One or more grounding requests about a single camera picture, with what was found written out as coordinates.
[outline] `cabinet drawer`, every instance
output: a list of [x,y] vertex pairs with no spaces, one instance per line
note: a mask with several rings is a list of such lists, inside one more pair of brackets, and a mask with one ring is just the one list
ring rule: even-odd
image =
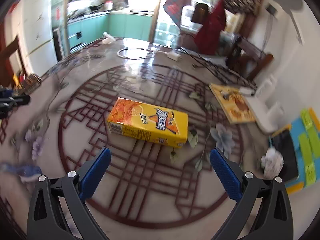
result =
[[69,38],[70,49],[82,43],[82,37],[77,39],[77,35]]
[[76,23],[68,24],[67,29],[68,29],[68,36],[70,37],[73,34],[76,34],[81,31],[81,23],[76,22]]

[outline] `white refrigerator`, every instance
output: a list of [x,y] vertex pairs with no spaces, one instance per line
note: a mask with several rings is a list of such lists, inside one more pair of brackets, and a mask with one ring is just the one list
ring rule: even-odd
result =
[[12,39],[18,35],[28,74],[45,74],[57,63],[51,24],[51,0],[21,0],[12,12]]

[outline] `yellow juice box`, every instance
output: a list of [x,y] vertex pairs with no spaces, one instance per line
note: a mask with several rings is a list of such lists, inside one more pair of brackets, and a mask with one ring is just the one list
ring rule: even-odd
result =
[[108,118],[111,132],[180,148],[188,137],[188,115],[118,98]]

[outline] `red cloth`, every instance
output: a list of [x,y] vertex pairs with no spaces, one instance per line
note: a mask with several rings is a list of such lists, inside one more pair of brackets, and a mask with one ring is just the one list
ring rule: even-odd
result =
[[226,28],[224,2],[220,0],[214,11],[209,14],[195,37],[195,43],[201,54],[214,55],[219,44],[220,31]]
[[166,0],[163,5],[164,11],[170,16],[173,22],[180,28],[182,9],[190,5],[191,0]]

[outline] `blue cloth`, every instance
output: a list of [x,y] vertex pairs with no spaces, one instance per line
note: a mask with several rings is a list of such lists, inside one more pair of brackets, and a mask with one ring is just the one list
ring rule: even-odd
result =
[[163,5],[163,9],[180,28],[182,8],[190,4],[191,0],[167,0]]

